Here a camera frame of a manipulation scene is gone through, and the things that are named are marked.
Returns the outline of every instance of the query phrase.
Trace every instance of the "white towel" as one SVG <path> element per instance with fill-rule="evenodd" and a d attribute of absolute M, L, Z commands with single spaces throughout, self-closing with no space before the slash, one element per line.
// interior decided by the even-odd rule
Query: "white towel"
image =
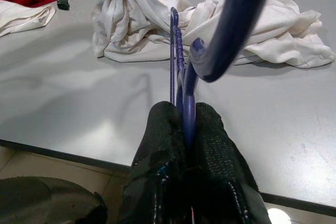
<path fill-rule="evenodd" d="M 168 59 L 172 6 L 180 15 L 185 49 L 197 37 L 208 44 L 224 2 L 206 0 L 193 7 L 188 0 L 101 0 L 93 11 L 95 54 L 119 62 Z M 266 60 L 311 68 L 331 63 L 336 54 L 317 35 L 320 15 L 314 10 L 301 13 L 292 0 L 266 0 L 235 64 Z M 154 50 L 166 54 L 149 53 Z"/>
<path fill-rule="evenodd" d="M 0 37 L 46 26 L 55 14 L 51 5 L 29 8 L 0 1 Z"/>

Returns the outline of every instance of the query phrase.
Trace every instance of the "crumpled white fabric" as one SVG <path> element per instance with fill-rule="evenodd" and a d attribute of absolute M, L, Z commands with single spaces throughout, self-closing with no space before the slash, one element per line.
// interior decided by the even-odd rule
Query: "crumpled white fabric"
<path fill-rule="evenodd" d="M 51 5 L 29 8 L 0 1 L 0 37 L 46 26 L 54 14 L 55 8 Z"/>
<path fill-rule="evenodd" d="M 185 49 L 201 37 L 208 44 L 225 0 L 101 0 L 93 11 L 93 49 L 97 57 L 119 62 L 169 58 L 170 8 L 177 9 Z M 235 64 L 286 62 L 298 68 L 331 63 L 336 54 L 318 36 L 320 13 L 301 13 L 292 0 L 266 0 L 265 7 Z M 154 51 L 166 50 L 166 54 Z"/>

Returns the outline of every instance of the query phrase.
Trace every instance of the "blue hanger bar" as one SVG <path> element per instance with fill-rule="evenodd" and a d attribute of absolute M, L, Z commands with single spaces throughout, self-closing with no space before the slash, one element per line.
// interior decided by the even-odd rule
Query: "blue hanger bar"
<path fill-rule="evenodd" d="M 213 82 L 220 78 L 234 61 L 248 39 L 264 6 L 265 0 L 226 0 L 215 34 L 206 47 L 202 39 L 190 47 L 189 62 L 185 66 L 182 33 L 178 12 L 171 9 L 171 83 L 170 102 L 178 107 L 183 117 L 184 141 L 187 151 L 195 135 L 195 89 L 198 78 Z M 177 95 L 175 103 L 176 53 Z"/>

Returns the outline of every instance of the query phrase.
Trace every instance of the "white table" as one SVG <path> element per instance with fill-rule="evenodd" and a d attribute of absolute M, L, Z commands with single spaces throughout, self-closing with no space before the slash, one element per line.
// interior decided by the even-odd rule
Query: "white table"
<path fill-rule="evenodd" d="M 321 37 L 336 51 L 336 1 L 294 1 L 322 13 Z M 1 145 L 104 167 L 131 164 L 151 106 L 169 99 L 169 62 L 97 60 L 96 2 L 71 0 L 47 27 L 0 38 Z M 335 80 L 336 64 L 234 66 L 215 83 L 200 82 L 196 95 L 221 114 L 260 190 L 280 196 L 270 201 L 336 215 Z"/>

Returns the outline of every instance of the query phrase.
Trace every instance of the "tile floor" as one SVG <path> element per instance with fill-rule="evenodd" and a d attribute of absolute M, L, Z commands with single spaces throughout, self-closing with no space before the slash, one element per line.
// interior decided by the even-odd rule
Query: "tile floor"
<path fill-rule="evenodd" d="M 0 179 L 16 176 L 61 178 L 100 193 L 109 208 L 109 224 L 116 223 L 121 188 L 127 182 L 127 175 L 123 173 L 0 146 Z M 266 206 L 272 224 L 336 224 L 333 217 L 273 204 Z"/>

